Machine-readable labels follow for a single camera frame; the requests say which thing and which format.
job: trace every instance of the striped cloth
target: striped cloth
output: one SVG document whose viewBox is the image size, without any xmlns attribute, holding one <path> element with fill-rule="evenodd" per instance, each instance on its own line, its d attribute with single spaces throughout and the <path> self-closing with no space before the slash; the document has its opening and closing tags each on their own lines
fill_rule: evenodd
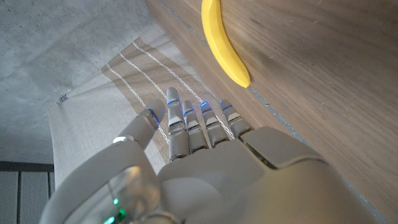
<svg viewBox="0 0 398 224">
<path fill-rule="evenodd" d="M 200 111 L 203 101 L 209 101 L 233 138 L 218 106 L 220 99 L 203 84 L 158 25 L 141 34 L 101 71 L 72 90 L 67 101 L 49 110 L 56 186 L 73 169 L 110 145 L 146 104 L 154 99 L 166 102 L 165 93 L 171 86 L 178 90 L 182 101 L 190 100 L 196 111 Z M 198 119 L 204 126 L 203 118 Z M 169 162 L 167 131 L 166 115 L 146 149 L 156 172 Z"/>
</svg>

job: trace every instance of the wooden surface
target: wooden surface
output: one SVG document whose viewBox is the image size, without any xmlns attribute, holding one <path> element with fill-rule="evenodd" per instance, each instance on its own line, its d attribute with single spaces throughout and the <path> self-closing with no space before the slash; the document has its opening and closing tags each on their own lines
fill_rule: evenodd
<svg viewBox="0 0 398 224">
<path fill-rule="evenodd" d="M 201 1 L 147 5 L 217 97 L 233 100 L 255 127 L 286 132 L 249 90 L 226 76 L 200 40 Z M 397 1 L 241 0 L 221 1 L 221 8 L 251 86 L 398 223 Z"/>
</svg>

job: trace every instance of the gray floor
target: gray floor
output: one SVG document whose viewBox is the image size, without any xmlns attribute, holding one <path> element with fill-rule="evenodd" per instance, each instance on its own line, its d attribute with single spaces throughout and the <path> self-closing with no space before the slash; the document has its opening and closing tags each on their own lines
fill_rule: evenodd
<svg viewBox="0 0 398 224">
<path fill-rule="evenodd" d="M 140 0 L 0 0 L 0 17 L 0 161 L 53 163 L 57 92 L 98 74 L 153 18 Z"/>
</svg>

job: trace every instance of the robot finger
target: robot finger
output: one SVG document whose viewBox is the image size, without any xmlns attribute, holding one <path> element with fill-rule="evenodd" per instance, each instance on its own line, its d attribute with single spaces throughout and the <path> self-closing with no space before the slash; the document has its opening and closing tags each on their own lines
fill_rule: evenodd
<svg viewBox="0 0 398 224">
<path fill-rule="evenodd" d="M 165 113 L 165 106 L 160 100 L 151 101 L 146 108 L 113 140 L 137 141 L 145 149 L 155 134 Z"/>
<path fill-rule="evenodd" d="M 203 102 L 200 105 L 200 110 L 205 120 L 211 146 L 215 147 L 220 142 L 229 141 L 209 102 Z"/>
<path fill-rule="evenodd" d="M 166 98 L 169 116 L 169 155 L 172 162 L 190 154 L 189 140 L 177 90 L 170 87 Z"/>
<path fill-rule="evenodd" d="M 187 125 L 191 153 L 199 149 L 208 149 L 205 135 L 199 125 L 197 115 L 195 114 L 191 102 L 184 101 L 182 103 L 182 110 L 184 112 L 185 124 Z"/>
<path fill-rule="evenodd" d="M 253 130 L 251 125 L 232 107 L 228 100 L 221 100 L 220 106 L 235 138 Z"/>
</svg>

